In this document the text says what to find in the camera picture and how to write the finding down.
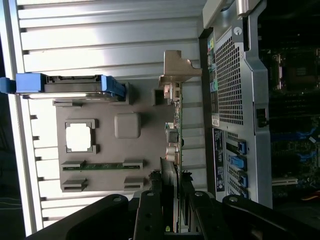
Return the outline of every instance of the ribbed metal surface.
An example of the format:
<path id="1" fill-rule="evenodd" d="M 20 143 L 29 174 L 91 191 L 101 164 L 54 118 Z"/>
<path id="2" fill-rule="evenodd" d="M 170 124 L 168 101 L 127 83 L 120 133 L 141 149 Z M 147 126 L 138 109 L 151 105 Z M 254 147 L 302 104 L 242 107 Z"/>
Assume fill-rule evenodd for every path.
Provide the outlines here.
<path id="1" fill-rule="evenodd" d="M 25 72 L 158 79 L 164 51 L 181 50 L 199 67 L 196 21 L 205 0 L 18 0 Z M 197 189 L 207 188 L 200 78 L 183 86 L 183 167 Z M 56 110 L 30 100 L 42 227 L 115 192 L 62 192 Z M 125 194 L 129 199 L 132 192 Z"/>

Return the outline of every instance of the metal bracket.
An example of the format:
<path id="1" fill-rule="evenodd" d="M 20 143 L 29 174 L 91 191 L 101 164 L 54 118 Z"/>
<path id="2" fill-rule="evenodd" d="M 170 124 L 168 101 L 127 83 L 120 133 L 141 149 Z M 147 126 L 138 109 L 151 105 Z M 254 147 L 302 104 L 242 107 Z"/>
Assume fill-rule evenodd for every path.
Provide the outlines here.
<path id="1" fill-rule="evenodd" d="M 183 83 L 192 77 L 201 77 L 202 69 L 193 68 L 189 59 L 181 58 L 181 51 L 164 52 L 164 73 L 159 77 L 159 86 L 170 83 Z"/>

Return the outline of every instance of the dark background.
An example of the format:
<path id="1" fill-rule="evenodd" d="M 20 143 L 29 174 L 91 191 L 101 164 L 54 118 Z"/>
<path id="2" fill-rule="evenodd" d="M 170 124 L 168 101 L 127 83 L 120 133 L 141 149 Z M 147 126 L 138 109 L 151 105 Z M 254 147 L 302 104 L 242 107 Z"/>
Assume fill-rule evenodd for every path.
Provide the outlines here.
<path id="1" fill-rule="evenodd" d="M 0 41 L 0 77 L 5 76 Z M 0 93 L 0 239 L 25 237 L 8 95 Z"/>

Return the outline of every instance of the metal frame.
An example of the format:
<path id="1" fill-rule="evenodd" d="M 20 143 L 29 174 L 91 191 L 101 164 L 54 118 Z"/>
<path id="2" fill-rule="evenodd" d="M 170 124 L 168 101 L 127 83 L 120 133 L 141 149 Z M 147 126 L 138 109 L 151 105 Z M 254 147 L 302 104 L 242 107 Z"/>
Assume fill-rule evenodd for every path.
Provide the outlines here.
<path id="1" fill-rule="evenodd" d="M 0 18 L 5 75 L 15 79 L 16 73 L 25 72 L 16 1 L 1 1 Z M 29 102 L 21 96 L 9 95 L 8 98 L 24 228 L 29 236 L 43 228 Z"/>
<path id="2" fill-rule="evenodd" d="M 243 124 L 220 120 L 219 126 L 216 127 L 225 132 L 238 134 L 239 139 L 246 140 L 249 198 L 271 208 L 272 176 L 269 126 L 258 126 L 257 116 L 257 110 L 264 109 L 266 122 L 269 119 L 268 74 L 267 69 L 259 60 L 258 49 L 258 16 L 265 9 L 266 0 L 261 1 L 245 18 L 239 18 L 239 11 L 237 11 L 239 2 L 241 1 L 235 1 L 228 10 L 220 13 L 213 23 L 213 34 L 215 52 L 231 37 L 235 47 L 239 48 Z M 240 28 L 241 33 L 238 34 L 235 28 Z M 227 171 L 229 167 L 227 154 L 231 154 L 231 152 L 225 148 L 226 194 L 228 194 L 228 188 L 235 191 L 228 184 L 228 178 L 233 179 L 233 176 Z"/>

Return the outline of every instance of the rear panel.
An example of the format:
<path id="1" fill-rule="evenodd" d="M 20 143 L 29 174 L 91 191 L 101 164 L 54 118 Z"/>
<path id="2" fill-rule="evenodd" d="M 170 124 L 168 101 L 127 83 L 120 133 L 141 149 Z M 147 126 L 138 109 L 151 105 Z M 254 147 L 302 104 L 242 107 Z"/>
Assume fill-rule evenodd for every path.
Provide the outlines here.
<path id="1" fill-rule="evenodd" d="M 216 197 L 243 195 L 271 207 L 268 73 L 259 60 L 257 25 L 266 3 L 247 17 L 237 16 L 236 3 L 219 14 L 208 38 L 212 126 L 222 130 L 224 148 L 225 187 L 215 158 Z"/>

